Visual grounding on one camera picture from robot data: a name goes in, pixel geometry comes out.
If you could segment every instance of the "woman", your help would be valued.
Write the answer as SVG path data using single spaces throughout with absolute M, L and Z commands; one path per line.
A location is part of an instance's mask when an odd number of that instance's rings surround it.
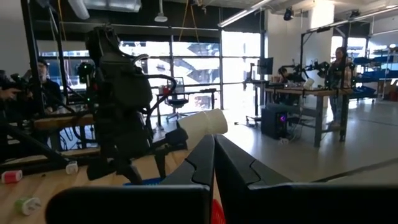
M 336 60 L 331 64 L 329 73 L 333 73 L 336 77 L 339 77 L 334 82 L 335 88 L 341 88 L 341 75 L 344 68 L 343 59 L 346 58 L 345 72 L 344 72 L 344 82 L 343 88 L 351 88 L 351 77 L 353 76 L 351 69 L 348 64 L 351 62 L 346 55 L 346 49 L 344 47 L 338 47 L 336 49 Z M 343 96 L 342 95 L 332 95 L 329 96 L 330 107 L 333 113 L 333 121 L 329 124 L 338 127 L 341 121 L 341 107 L 343 106 Z

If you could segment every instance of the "concrete floor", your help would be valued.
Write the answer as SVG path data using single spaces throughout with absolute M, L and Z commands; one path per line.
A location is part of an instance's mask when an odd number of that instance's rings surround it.
M 313 147 L 312 129 L 303 128 L 299 139 L 280 145 L 278 141 L 263 136 L 260 127 L 233 125 L 232 111 L 225 112 L 229 121 L 229 131 L 225 136 L 266 166 L 296 182 L 323 179 L 398 158 L 398 103 L 352 101 L 349 108 L 346 142 L 339 142 L 338 133 L 328 133 L 319 149 Z M 330 110 L 326 119 L 332 119 Z M 333 182 L 398 184 L 398 159 L 396 162 Z

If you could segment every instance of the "table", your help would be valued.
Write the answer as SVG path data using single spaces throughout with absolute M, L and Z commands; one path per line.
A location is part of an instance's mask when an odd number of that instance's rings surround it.
M 81 153 L 96 152 L 99 149 L 82 149 L 63 152 L 63 154 L 72 156 Z M 175 151 L 169 153 L 166 160 L 166 173 L 172 173 L 189 155 L 190 151 Z M 40 159 L 40 156 L 27 157 L 18 161 L 32 161 Z M 159 177 L 156 162 L 153 156 L 146 156 L 133 162 L 137 167 L 143 179 Z M 44 174 L 34 174 L 24 177 L 19 183 L 4 185 L 0 184 L 0 220 L 2 224 L 45 224 L 44 214 L 47 202 L 62 190 L 75 186 L 84 185 L 117 185 L 127 183 L 128 180 L 121 175 L 110 174 L 100 179 L 89 181 L 86 176 L 86 167 L 80 167 L 79 173 L 67 175 L 64 170 L 47 172 Z M 42 208 L 31 216 L 17 214 L 14 208 L 14 202 L 21 197 L 33 196 L 42 201 Z M 220 203 L 220 194 L 218 188 L 214 185 L 213 197 Z
M 269 93 L 285 93 L 285 94 L 294 94 L 294 95 L 313 95 L 317 98 L 316 108 L 306 108 L 301 106 L 289 106 L 282 105 L 276 103 L 270 103 L 272 97 L 268 97 Z M 304 116 L 310 116 L 315 118 L 315 125 L 310 124 L 302 124 L 303 126 L 314 128 L 315 129 L 315 137 L 314 137 L 314 147 L 320 147 L 320 142 L 322 140 L 322 134 L 328 132 L 340 132 L 340 141 L 345 141 L 346 138 L 346 128 L 347 128 L 347 119 L 348 119 L 348 95 L 352 94 L 352 89 L 344 89 L 344 90 L 305 90 L 303 91 L 302 87 L 297 88 L 281 88 L 281 89 L 273 89 L 266 88 L 266 106 L 268 108 L 279 108 L 289 113 L 301 114 Z M 327 129 L 322 129 L 322 121 L 323 121 L 323 99 L 325 96 L 333 96 L 333 95 L 343 95 L 343 106 L 341 108 L 341 121 L 340 127 L 332 128 L 329 127 Z
M 199 93 L 211 93 L 211 109 L 213 110 L 215 107 L 215 96 L 214 93 L 216 92 L 216 89 L 209 89 L 209 90 L 200 90 L 200 91 L 189 91 L 189 92 L 184 92 L 184 93 L 171 93 L 170 96 L 178 96 L 178 95 L 191 95 L 191 94 L 199 94 Z M 161 94 L 156 94 L 156 101 L 159 101 L 160 97 L 164 96 L 163 93 Z M 157 110 L 157 126 L 162 127 L 162 120 L 160 117 L 160 107 L 158 106 L 156 108 Z

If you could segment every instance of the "pillar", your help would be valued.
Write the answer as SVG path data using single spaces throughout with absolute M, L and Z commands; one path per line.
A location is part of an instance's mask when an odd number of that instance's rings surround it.
M 283 15 L 265 15 L 266 56 L 274 58 L 273 75 L 283 65 L 300 63 L 300 36 L 308 29 L 308 18 L 295 17 L 284 21 Z
M 332 1 L 317 0 L 315 6 L 308 13 L 309 27 L 317 28 L 326 26 L 334 22 L 335 5 Z M 331 38 L 333 37 L 333 29 L 325 32 L 316 33 L 314 32 L 307 40 L 304 45 L 303 60 L 306 65 L 310 65 L 314 60 L 319 62 L 330 62 L 331 55 Z M 308 72 L 308 76 L 314 79 L 314 86 L 324 85 L 324 79 L 317 75 L 317 71 Z M 315 99 L 309 99 L 309 103 L 315 104 Z M 325 98 L 324 107 L 328 106 L 328 100 Z

